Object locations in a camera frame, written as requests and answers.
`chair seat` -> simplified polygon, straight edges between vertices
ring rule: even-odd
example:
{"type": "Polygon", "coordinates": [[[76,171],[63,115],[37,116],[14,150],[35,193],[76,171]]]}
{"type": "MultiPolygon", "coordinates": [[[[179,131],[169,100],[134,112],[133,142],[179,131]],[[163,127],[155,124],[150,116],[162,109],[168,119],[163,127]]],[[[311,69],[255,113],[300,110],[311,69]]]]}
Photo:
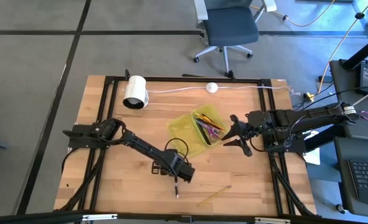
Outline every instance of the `chair seat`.
{"type": "Polygon", "coordinates": [[[203,21],[210,46],[234,46],[256,42],[258,29],[248,7],[207,10],[203,21]]]}

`black desk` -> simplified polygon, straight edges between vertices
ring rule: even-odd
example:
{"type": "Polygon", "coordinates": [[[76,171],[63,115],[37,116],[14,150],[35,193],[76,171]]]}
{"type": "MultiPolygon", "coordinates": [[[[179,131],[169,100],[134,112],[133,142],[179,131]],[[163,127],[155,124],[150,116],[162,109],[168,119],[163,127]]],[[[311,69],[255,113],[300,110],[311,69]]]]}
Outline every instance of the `black desk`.
{"type": "Polygon", "coordinates": [[[368,140],[335,138],[334,145],[341,170],[339,188],[343,207],[352,214],[368,216],[368,204],[357,200],[347,164],[348,159],[368,159],[368,140]]]}
{"type": "MultiPolygon", "coordinates": [[[[343,69],[340,62],[337,60],[331,61],[330,66],[336,92],[356,87],[355,71],[347,71],[343,69]]],[[[362,95],[357,94],[355,91],[348,91],[338,94],[337,100],[352,104],[362,97],[362,95]]],[[[368,99],[365,99],[356,105],[355,109],[358,113],[361,111],[368,111],[368,99]]],[[[307,139],[305,141],[306,148],[308,151],[315,149],[320,145],[331,142],[335,136],[368,139],[368,121],[360,118],[354,125],[333,125],[327,130],[320,132],[316,136],[307,139]]]]}

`chair base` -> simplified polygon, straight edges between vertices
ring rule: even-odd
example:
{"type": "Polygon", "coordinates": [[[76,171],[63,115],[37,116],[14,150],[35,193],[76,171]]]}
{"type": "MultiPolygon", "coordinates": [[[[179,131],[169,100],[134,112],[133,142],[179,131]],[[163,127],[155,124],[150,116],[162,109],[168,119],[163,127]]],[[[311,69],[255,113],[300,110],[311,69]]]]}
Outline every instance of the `chair base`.
{"type": "MultiPolygon", "coordinates": [[[[194,57],[194,62],[197,63],[199,62],[199,56],[204,55],[206,53],[211,52],[212,50],[215,50],[217,48],[217,46],[210,46],[206,49],[204,49],[202,52],[198,53],[195,57],[194,57]]],[[[231,49],[235,49],[235,50],[239,50],[241,52],[245,52],[247,53],[247,58],[252,58],[253,57],[253,52],[252,50],[249,50],[245,47],[242,47],[241,45],[236,45],[236,46],[225,46],[223,47],[223,51],[224,51],[224,60],[225,60],[225,74],[230,73],[229,70],[229,64],[228,64],[228,52],[227,52],[227,48],[231,48],[231,49]]]]}

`yellow container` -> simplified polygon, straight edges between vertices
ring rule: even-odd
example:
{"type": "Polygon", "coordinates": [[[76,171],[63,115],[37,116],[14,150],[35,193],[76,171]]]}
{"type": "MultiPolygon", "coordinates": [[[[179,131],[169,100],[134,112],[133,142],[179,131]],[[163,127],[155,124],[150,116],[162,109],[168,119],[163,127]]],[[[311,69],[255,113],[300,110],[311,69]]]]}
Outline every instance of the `yellow container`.
{"type": "MultiPolygon", "coordinates": [[[[214,146],[221,142],[221,140],[218,139],[214,142],[210,142],[209,144],[205,140],[205,137],[207,138],[209,135],[206,128],[202,128],[202,134],[202,131],[200,129],[201,127],[198,126],[196,121],[194,120],[194,118],[196,117],[196,113],[206,115],[213,122],[223,128],[224,130],[222,131],[223,133],[221,134],[221,136],[225,136],[229,131],[213,105],[205,105],[199,109],[192,111],[190,115],[183,115],[175,119],[174,121],[171,121],[167,126],[167,130],[169,131],[172,138],[180,138],[187,143],[189,148],[187,156],[188,158],[194,157],[206,150],[208,147],[214,146]]],[[[184,155],[186,154],[187,149],[183,142],[175,140],[172,143],[180,153],[184,155]]]]}

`white cable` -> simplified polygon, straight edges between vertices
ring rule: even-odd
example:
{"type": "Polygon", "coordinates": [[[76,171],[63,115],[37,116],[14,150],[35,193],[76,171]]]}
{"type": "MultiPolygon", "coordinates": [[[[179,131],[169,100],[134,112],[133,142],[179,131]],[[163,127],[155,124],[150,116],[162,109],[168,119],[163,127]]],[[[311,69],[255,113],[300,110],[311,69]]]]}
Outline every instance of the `white cable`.
{"type": "Polygon", "coordinates": [[[352,106],[357,105],[358,103],[360,103],[362,100],[364,100],[364,99],[366,99],[366,98],[368,98],[368,94],[367,94],[366,96],[362,97],[361,99],[359,99],[359,100],[358,100],[357,102],[355,102],[352,106]]]}
{"type": "MultiPolygon", "coordinates": [[[[289,90],[291,95],[295,94],[295,91],[290,86],[280,86],[280,87],[270,87],[270,86],[241,86],[241,87],[231,87],[231,86],[219,86],[219,89],[230,88],[230,89],[242,89],[242,88],[266,88],[277,90],[281,88],[286,88],[289,90]]],[[[163,91],[154,91],[154,90],[147,90],[148,93],[172,93],[175,91],[183,91],[183,90],[191,90],[191,89],[206,89],[206,87],[185,87],[185,88],[178,88],[175,90],[163,90],[163,91]]]]}

